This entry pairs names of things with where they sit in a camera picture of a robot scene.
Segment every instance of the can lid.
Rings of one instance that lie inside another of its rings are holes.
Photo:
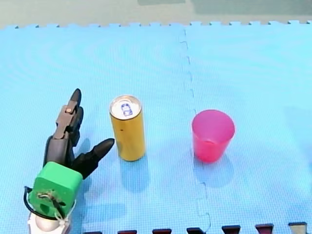
[[[141,111],[140,101],[131,95],[115,98],[110,105],[110,113],[118,119],[126,120],[136,117]]]

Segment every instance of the table surface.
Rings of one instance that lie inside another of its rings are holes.
[[[125,162],[114,147],[84,181],[73,234],[200,227],[241,234],[272,223],[310,223],[312,24],[36,28],[0,30],[0,233],[27,233],[25,185],[40,171],[63,104],[82,91],[75,154],[113,137],[109,104],[132,94],[144,107],[147,151]],[[197,161],[196,113],[229,114],[236,134],[222,159]]]

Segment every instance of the can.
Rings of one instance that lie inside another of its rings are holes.
[[[119,156],[136,161],[145,154],[141,102],[134,96],[122,95],[110,105],[110,116]]]

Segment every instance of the gray floor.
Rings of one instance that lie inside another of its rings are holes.
[[[0,28],[17,24],[312,20],[312,0],[0,0]]]

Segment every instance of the wire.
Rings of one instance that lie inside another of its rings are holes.
[[[28,209],[31,213],[33,213],[33,214],[35,214],[35,215],[37,215],[37,216],[39,216],[39,217],[41,217],[41,218],[46,218],[46,219],[49,219],[49,220],[58,220],[58,219],[55,218],[55,217],[49,217],[49,216],[40,214],[40,213],[38,213],[37,211],[35,211],[34,209],[32,209],[32,208],[30,207],[30,205],[28,204],[28,201],[27,201],[27,194],[30,193],[32,190],[33,190],[33,189],[28,188],[27,186],[25,186],[24,204],[25,204],[25,206],[27,207],[27,209]],[[54,208],[58,211],[58,213],[59,213],[59,215],[61,216],[61,218],[62,218],[62,219],[65,218],[64,211],[62,210],[60,204],[56,201],[56,199],[55,199],[53,196],[50,196],[50,195],[47,195],[47,194],[42,194],[42,195],[39,195],[38,197],[40,197],[40,198],[43,198],[43,197],[49,198],[49,199],[52,201]]]
[[[27,194],[30,193],[33,189],[31,188],[28,188],[27,186],[24,187],[25,188],[25,191],[24,191],[24,204],[26,206],[26,208],[33,214],[41,217],[41,218],[45,218],[45,219],[49,219],[49,220],[57,220],[56,218],[54,217],[49,217],[49,216],[46,216],[44,214],[40,214],[38,213],[37,211],[35,211],[33,208],[30,207],[30,205],[28,204],[28,201],[27,201]]]

